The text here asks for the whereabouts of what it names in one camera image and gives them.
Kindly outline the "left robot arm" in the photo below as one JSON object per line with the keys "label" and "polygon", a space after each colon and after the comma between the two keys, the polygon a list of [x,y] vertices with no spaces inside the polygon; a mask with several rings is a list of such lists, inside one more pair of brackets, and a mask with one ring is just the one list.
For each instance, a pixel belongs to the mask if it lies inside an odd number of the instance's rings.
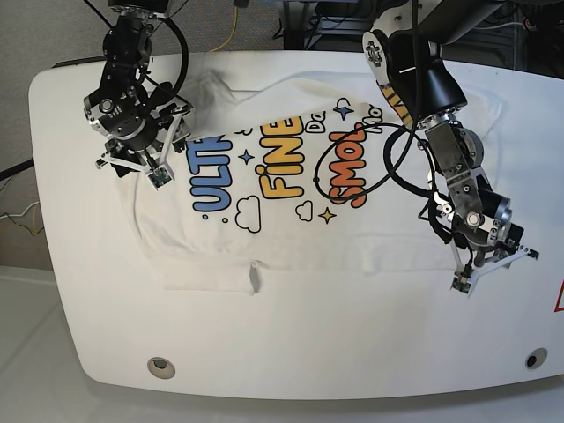
{"label": "left robot arm", "polygon": [[[457,41],[502,7],[501,1],[379,1],[362,47],[375,82],[401,123],[386,140],[387,178],[427,199],[423,218],[453,250],[452,288],[471,294],[480,278],[517,259],[538,258],[521,243],[523,228],[512,221],[511,201],[494,191],[482,167],[484,146],[456,112],[467,104],[442,60],[442,47]],[[391,150],[401,133],[429,161],[428,186],[402,179]]]}

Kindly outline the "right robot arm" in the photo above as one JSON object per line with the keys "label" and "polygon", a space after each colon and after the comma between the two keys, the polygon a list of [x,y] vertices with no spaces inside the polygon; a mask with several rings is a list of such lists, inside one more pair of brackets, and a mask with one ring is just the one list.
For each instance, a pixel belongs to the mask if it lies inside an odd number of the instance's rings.
{"label": "right robot arm", "polygon": [[[158,189],[174,179],[169,151],[181,152],[189,134],[184,117],[193,106],[180,94],[188,73],[188,44],[169,16],[168,1],[110,1],[108,7],[118,18],[103,41],[106,63],[99,87],[84,99],[85,119],[106,139],[96,166],[110,165],[118,177],[143,174]],[[156,22],[171,29],[180,43],[174,83],[150,76]]]}

